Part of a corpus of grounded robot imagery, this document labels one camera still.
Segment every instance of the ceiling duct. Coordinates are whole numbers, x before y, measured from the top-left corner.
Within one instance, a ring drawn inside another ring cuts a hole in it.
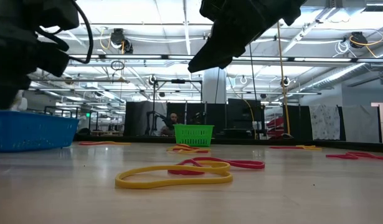
[[[374,50],[374,53],[377,58],[383,58],[383,47]],[[372,69],[370,63],[356,63],[345,68],[335,68],[300,86],[300,91],[331,87],[345,80],[370,72]]]

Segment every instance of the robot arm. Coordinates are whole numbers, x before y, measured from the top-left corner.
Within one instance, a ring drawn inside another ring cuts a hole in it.
[[[278,20],[291,25],[306,0],[203,0],[200,13],[214,22],[211,37],[189,63],[191,73],[228,66],[245,46]]]
[[[63,40],[40,28],[74,29],[79,26],[78,12],[89,33],[86,61],[71,58]],[[37,40],[36,32],[54,42]],[[18,90],[29,88],[28,73],[41,68],[61,77],[70,59],[88,63],[92,50],[90,24],[75,0],[0,0],[0,110],[11,107]]]

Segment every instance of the rubber band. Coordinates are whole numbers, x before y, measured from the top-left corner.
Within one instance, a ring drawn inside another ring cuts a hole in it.
[[[321,151],[322,148],[316,146],[271,146],[270,149],[305,149],[309,151]]]
[[[193,164],[196,167],[202,167],[197,161],[214,161],[214,162],[226,162],[233,167],[246,168],[246,169],[264,169],[265,163],[260,161],[225,161],[223,159],[213,158],[213,157],[197,157],[193,159],[187,159],[183,162],[178,163],[177,165],[185,165],[188,163]],[[202,175],[203,172],[189,171],[189,170],[168,170],[170,174],[176,175]]]
[[[91,142],[91,141],[85,141],[80,142],[80,146],[101,146],[101,145],[117,145],[117,146],[130,146],[131,143],[128,142],[113,142],[113,141],[103,141],[103,142]]]
[[[179,154],[192,154],[192,153],[210,153],[210,149],[208,148],[198,148],[191,147],[186,144],[177,144],[173,147],[169,147],[166,149],[167,152],[177,152]]]
[[[347,152],[345,155],[326,155],[327,158],[359,159],[360,157],[383,160],[383,156],[376,156],[366,152]]]
[[[233,181],[233,175],[229,173],[230,164],[225,162],[200,162],[200,165],[211,167],[196,167],[196,166],[151,166],[139,169],[132,169],[120,173],[115,178],[115,185],[120,188],[126,189],[152,189],[156,187],[172,186],[172,185],[188,185],[188,184],[223,184]],[[208,172],[218,174],[222,177],[214,178],[191,178],[191,179],[169,179],[152,182],[130,182],[123,180],[131,175],[139,174],[142,172],[156,171],[156,170],[189,170],[198,172]]]

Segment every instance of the patterned fabric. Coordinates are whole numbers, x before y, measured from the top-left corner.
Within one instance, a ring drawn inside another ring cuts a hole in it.
[[[341,118],[336,106],[309,106],[313,139],[339,140]]]

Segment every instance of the yellow rubber band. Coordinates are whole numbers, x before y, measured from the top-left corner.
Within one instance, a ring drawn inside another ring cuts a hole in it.
[[[174,152],[174,149],[180,149],[177,153],[180,153],[180,154],[188,154],[188,153],[196,153],[196,152],[210,152],[210,149],[209,148],[201,148],[201,149],[193,149],[193,150],[190,150],[189,148],[187,147],[182,147],[182,146],[173,146],[173,147],[169,147],[166,149],[167,152]]]
[[[211,167],[195,167],[195,166],[151,166],[143,167],[139,169],[129,170],[123,173],[120,173],[115,178],[115,185],[120,188],[126,189],[152,189],[155,187],[164,187],[172,185],[186,185],[186,184],[223,184],[233,181],[233,175],[229,173],[230,164],[226,162],[206,162],[199,161],[201,165],[211,166]],[[152,182],[129,182],[123,180],[126,177],[131,175],[139,174],[142,172],[156,171],[156,170],[189,170],[189,171],[199,171],[199,172],[208,172],[212,174],[219,174],[223,177],[214,177],[214,178],[189,178],[189,179],[169,179],[169,180],[160,180]]]
[[[316,146],[297,146],[302,147],[303,149],[309,150],[309,151],[321,151],[321,148],[318,148]]]

